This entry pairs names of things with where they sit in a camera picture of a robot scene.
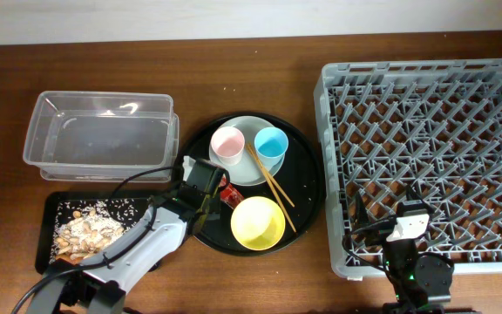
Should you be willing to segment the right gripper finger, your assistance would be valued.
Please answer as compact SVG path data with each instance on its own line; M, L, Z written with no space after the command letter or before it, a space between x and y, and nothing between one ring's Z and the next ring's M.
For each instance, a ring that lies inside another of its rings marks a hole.
M404 206L408 208L428 208L429 205L422 199L422 197L416 192L416 190L408 185L405 189L406 201Z
M370 224L370 219L367 214L367 209L364 205L363 198L360 192L357 192L355 194L354 223L356 227L365 227Z

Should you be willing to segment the red snack wrapper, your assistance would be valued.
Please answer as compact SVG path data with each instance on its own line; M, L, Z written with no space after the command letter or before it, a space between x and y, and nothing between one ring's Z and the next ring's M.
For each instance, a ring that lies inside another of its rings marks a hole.
M235 209L242 201L244 201L243 195L231 183L227 183L226 176L223 176L220 181L219 191L220 200L231 209Z

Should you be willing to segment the pink cup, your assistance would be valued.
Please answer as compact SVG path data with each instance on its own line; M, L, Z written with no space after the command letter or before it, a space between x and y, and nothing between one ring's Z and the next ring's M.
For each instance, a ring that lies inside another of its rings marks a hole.
M233 166L242 159L245 137L239 129L223 126L214 132L210 146L223 164Z

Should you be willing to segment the yellow bowl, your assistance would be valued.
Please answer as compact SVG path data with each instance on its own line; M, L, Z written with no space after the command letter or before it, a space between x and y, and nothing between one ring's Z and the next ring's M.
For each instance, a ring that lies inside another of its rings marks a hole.
M235 240L246 249L273 248L286 229L286 218L279 205L262 196L241 201L234 209L230 228Z

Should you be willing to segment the wooden chopstick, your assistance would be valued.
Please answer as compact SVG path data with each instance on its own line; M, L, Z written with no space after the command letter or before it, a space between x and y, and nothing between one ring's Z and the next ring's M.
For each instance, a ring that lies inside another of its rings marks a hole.
M265 177L266 181L269 182L275 188L275 190L277 190L278 192L281 192L282 196L288 201L288 203L290 204L290 206L294 207L295 204L291 201L291 199L289 198L289 196L282 189L282 187L276 181L276 179L274 178L274 176L262 165L262 163L259 160L257 154L255 153L254 149L252 148L252 146L249 143L246 144L246 149L251 154L251 156L254 158L257 166L262 171L263 176Z
M271 192L272 192L272 194L273 194L273 196L274 196L274 198L275 198L275 200L276 200L276 202L277 202L278 206L281 208L282 213L284 214L284 216L285 216L285 218L286 218L287 222L289 223L290 227L292 228L292 230L293 230L295 233L297 233L297 230L296 230L296 228L295 228L295 225L294 225L294 223L293 223L292 219L290 218L290 216L289 216L289 214L288 214L288 211L285 209L285 207L284 207L284 203L283 203L283 201L281 200L281 198L280 198L280 196L279 196L279 194L278 194L278 191L277 191L277 190L275 190L275 188L274 188L274 187L273 187L273 186L272 186L269 182L267 182L267 181L266 181L266 183L268 184L268 186L269 186L269 188L270 188L270 190L271 190Z

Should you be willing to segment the blue cup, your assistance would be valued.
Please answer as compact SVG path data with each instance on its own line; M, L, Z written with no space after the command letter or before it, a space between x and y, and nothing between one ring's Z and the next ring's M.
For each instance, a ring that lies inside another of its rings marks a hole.
M265 167L273 167L285 156L288 136L277 127L265 127L254 137L254 148Z

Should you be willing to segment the food scraps with rice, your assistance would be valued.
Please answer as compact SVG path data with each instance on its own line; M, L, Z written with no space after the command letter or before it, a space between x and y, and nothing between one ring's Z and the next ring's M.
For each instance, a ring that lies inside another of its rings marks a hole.
M147 209L145 198L68 200L57 205L50 261L80 263L116 242Z

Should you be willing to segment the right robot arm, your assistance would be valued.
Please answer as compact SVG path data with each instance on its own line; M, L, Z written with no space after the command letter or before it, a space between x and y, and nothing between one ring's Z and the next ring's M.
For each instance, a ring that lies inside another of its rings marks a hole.
M383 313L443 313L443 304L451 300L454 262L418 251L416 240L429 228L434 209L410 186L405 188L405 197L395 214L372 222L362 196L355 195L351 234L362 237L368 247L383 249L383 265L378 269L392 284L397 299L384 304Z

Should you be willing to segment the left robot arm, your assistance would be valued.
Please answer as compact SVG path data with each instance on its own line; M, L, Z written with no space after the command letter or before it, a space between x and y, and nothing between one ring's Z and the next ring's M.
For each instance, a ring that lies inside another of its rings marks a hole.
M188 176L148 199L142 218L117 241L77 265L52 263L12 311L28 304L29 313L59 313L62 304L79 304L88 313L122 313L134 285L200 232L229 182L225 168L196 160Z

